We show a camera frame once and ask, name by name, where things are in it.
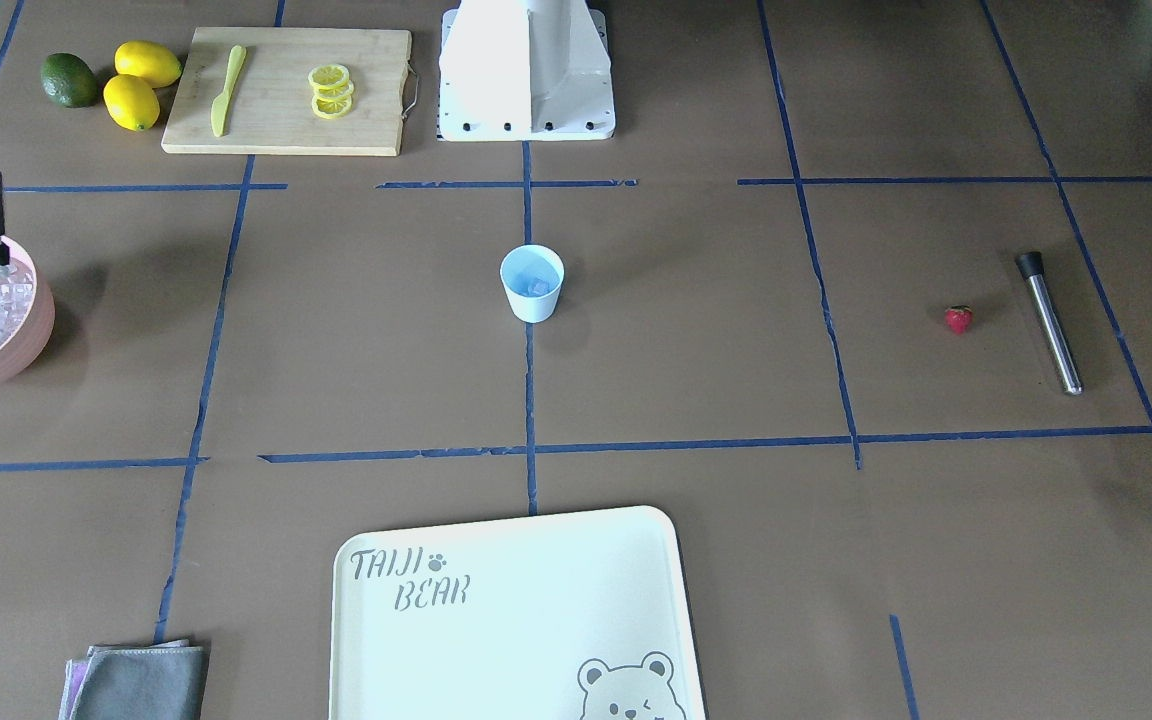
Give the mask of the red strawberry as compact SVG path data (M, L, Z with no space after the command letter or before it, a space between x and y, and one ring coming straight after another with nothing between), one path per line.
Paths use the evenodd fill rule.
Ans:
M972 328L975 314L972 306L955 305L947 306L943 311L943 323L954 334L965 334Z

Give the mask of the light blue plastic cup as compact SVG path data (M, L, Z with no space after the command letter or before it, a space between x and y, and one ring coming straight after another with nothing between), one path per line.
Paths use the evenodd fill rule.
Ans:
M499 278L511 313L521 323L544 323L556 310L564 283L564 264L548 247L526 243L506 253Z

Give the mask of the green avocado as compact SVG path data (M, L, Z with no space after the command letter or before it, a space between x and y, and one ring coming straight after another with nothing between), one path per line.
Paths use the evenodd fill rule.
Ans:
M96 74L77 55L54 53L41 61L41 91L60 108L91 108L100 100L101 88Z

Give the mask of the whole lemon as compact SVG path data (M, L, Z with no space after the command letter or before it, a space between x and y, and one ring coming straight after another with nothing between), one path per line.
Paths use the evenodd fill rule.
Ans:
M103 90L105 108L115 124L132 132L156 127L161 106L154 88L147 81L127 74L116 74Z
M183 71L169 47L145 40L123 41L115 51L114 67L118 74L138 77L150 88L172 86Z

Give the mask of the yellow plastic knife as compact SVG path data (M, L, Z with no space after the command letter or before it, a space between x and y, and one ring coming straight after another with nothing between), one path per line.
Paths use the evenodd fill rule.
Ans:
M234 45L227 55L227 65L223 69L223 82L218 94L212 99L210 106L210 131L212 137L220 138L227 132L227 118L230 109L232 96L236 90L238 77L247 61L247 46Z

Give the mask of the wooden cutting board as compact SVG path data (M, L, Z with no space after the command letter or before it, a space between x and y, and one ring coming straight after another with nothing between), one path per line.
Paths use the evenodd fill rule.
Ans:
M227 55L247 46L223 137L212 137L210 106ZM198 26L161 147L170 154L372 156L401 151L412 35L407 29ZM344 118L314 118L306 74L346 65L355 83Z

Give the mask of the lemon slices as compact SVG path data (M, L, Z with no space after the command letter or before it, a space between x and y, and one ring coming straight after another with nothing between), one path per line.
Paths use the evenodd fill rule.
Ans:
M346 65L317 65L306 74L314 118L344 118L353 109L355 83Z

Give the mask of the grey folded cloth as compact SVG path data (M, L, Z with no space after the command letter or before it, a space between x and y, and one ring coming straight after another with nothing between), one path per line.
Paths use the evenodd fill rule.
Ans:
M151 646L93 644L65 667L59 719L198 719L205 647L187 639Z

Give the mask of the cream bear serving tray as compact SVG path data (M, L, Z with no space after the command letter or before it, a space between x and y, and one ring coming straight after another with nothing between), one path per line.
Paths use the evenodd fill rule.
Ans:
M362 533L333 564L329 719L704 719L652 506Z

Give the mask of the steel muddler black tip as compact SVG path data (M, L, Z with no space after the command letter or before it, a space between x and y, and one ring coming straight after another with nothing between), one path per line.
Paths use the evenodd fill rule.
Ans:
M1015 264L1018 266L1020 275L1024 279L1026 288L1032 300L1039 327L1043 329L1044 341L1048 347L1053 361L1053 369L1056 370L1060 387L1064 395L1083 395L1084 386L1079 378L1078 369L1064 336L1064 329L1059 319L1059 313L1051 297L1046 273L1044 273L1043 253L1038 251L1021 252L1015 256Z

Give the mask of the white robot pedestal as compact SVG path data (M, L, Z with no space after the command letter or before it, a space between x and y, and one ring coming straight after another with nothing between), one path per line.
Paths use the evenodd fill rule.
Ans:
M607 20L585 1L462 1L444 13L438 65L440 141L616 132Z

